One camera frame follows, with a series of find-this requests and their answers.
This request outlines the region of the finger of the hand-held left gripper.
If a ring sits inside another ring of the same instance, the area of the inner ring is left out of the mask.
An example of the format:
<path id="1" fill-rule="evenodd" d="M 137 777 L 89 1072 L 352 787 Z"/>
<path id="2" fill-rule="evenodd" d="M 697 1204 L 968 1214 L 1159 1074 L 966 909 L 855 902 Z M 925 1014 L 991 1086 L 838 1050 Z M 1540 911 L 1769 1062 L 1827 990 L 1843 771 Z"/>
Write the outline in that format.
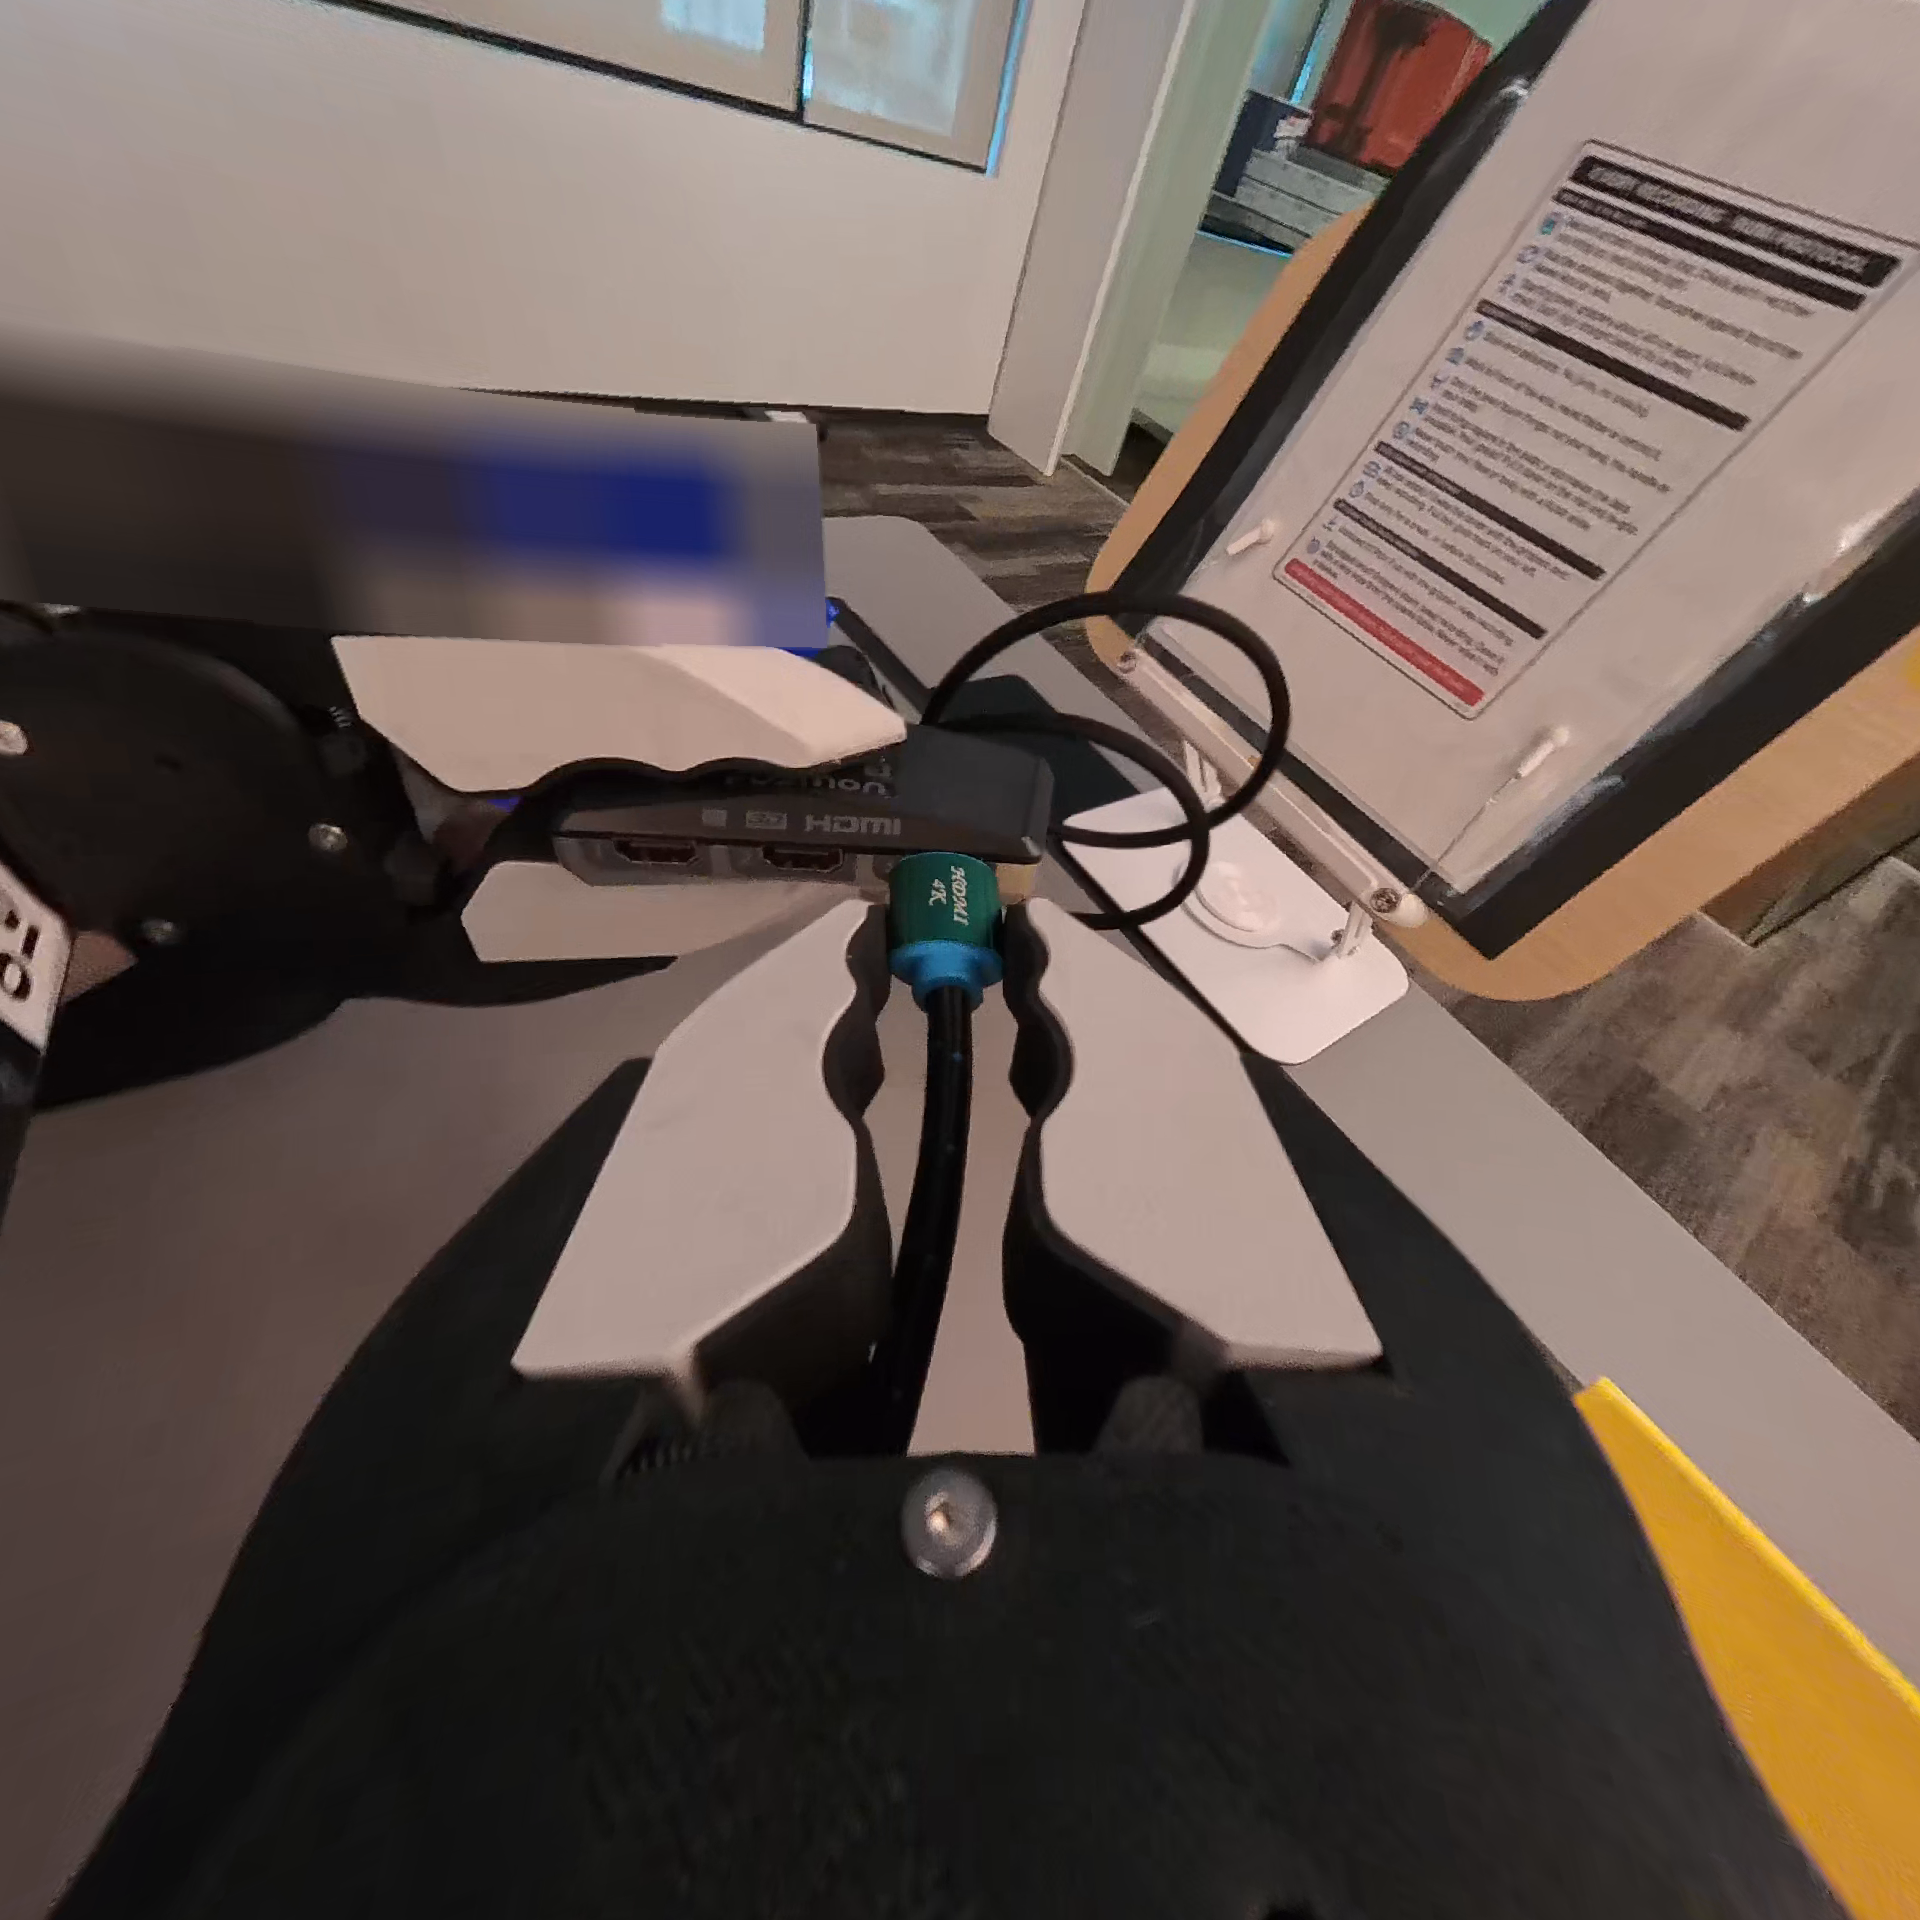
<path id="1" fill-rule="evenodd" d="M 793 930 L 844 902 L 874 899 L 847 884 L 775 879 L 596 884 L 553 861 L 509 859 L 477 879 L 458 925 L 485 965 L 673 961 Z"/>
<path id="2" fill-rule="evenodd" d="M 774 648 L 335 636 L 331 654 L 359 720 L 463 796 L 575 765 L 812 771 L 907 737 L 883 699 Z"/>

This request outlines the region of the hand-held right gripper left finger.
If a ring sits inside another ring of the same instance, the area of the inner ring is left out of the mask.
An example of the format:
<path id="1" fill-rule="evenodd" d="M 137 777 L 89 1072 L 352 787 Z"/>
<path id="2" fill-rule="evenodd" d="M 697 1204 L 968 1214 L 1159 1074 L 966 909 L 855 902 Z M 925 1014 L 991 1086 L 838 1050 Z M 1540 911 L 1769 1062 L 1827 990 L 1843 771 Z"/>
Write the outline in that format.
<path id="1" fill-rule="evenodd" d="M 836 905 L 645 1065 L 512 1354 L 523 1380 L 732 1382 L 834 1406 L 887 1334 L 894 1242 L 865 1124 L 885 914 Z"/>

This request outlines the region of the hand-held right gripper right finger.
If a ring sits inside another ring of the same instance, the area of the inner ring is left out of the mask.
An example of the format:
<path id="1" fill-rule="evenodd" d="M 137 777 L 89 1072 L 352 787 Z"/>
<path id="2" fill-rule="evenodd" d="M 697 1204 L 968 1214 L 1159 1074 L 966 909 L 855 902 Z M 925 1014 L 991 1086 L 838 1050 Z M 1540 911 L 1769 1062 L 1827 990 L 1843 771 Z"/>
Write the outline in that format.
<path id="1" fill-rule="evenodd" d="M 1039 1454 L 1086 1454 L 1138 1380 L 1209 1406 L 1259 1374 L 1384 1356 L 1229 1037 L 1052 902 L 1004 920 L 1011 1086 L 1004 1312 Z"/>

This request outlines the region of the large gridded window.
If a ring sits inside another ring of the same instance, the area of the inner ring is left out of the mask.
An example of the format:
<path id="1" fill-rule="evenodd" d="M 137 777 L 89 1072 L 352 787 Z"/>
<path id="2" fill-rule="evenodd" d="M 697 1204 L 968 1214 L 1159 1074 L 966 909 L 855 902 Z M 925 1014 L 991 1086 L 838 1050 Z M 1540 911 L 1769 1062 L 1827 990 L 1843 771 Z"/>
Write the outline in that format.
<path id="1" fill-rule="evenodd" d="M 346 3 L 472 45 L 996 172 L 1021 3 Z"/>

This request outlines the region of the red case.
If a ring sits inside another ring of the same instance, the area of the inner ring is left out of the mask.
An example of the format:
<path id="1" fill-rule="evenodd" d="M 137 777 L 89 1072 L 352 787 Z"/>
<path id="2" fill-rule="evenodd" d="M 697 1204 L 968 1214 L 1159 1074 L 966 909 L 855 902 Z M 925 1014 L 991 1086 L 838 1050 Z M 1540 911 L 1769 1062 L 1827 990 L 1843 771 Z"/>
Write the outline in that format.
<path id="1" fill-rule="evenodd" d="M 1355 3 L 1313 96 L 1302 148 L 1382 178 L 1403 167 L 1494 47 L 1420 3 Z"/>

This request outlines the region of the yellow plastic bin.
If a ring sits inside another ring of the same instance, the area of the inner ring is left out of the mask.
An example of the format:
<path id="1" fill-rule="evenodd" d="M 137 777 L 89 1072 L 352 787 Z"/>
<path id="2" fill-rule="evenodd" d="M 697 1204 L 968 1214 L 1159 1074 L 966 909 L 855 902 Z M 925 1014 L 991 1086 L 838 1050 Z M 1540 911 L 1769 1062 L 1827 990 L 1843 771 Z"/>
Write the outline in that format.
<path id="1" fill-rule="evenodd" d="M 1740 1745 L 1849 1916 L 1918 1914 L 1918 1694 L 1617 1385 L 1575 1396 Z"/>

